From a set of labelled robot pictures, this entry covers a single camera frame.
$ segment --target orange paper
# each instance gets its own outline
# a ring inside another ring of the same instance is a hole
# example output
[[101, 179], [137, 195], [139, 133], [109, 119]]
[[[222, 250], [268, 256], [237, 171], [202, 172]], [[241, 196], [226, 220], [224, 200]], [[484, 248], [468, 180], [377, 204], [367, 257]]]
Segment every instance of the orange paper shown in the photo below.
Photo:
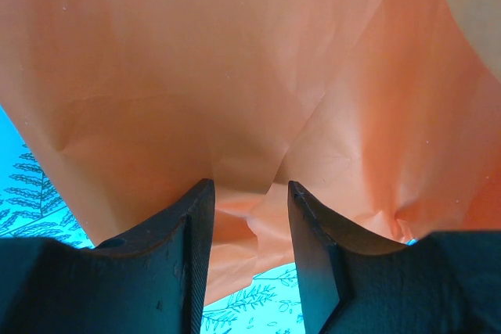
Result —
[[499, 0], [447, 0], [454, 19], [485, 65], [501, 79]]
[[0, 99], [95, 242], [200, 178], [207, 302], [291, 262], [287, 182], [399, 241], [501, 227], [501, 84], [446, 0], [0, 0]]

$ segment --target light blue surface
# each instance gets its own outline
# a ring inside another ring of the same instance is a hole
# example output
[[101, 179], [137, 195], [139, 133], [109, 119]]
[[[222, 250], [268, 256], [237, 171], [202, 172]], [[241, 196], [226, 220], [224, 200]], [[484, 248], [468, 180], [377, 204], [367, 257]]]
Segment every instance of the light blue surface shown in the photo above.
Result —
[[[0, 107], [0, 237], [47, 236], [92, 247]], [[248, 288], [204, 309], [201, 332], [303, 334], [294, 264], [256, 275]]]

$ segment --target fern leaf pattern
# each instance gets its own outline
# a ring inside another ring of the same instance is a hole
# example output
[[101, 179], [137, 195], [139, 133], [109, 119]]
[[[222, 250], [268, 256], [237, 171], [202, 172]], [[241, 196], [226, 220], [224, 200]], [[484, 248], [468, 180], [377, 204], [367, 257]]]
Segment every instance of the fern leaf pattern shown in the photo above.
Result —
[[74, 247], [92, 248], [90, 239], [33, 154], [26, 145], [21, 149], [19, 162], [13, 164], [15, 173], [8, 175], [11, 186], [2, 189], [0, 237], [43, 236]]
[[297, 272], [293, 264], [256, 275], [253, 283], [204, 309], [202, 332], [303, 334]]

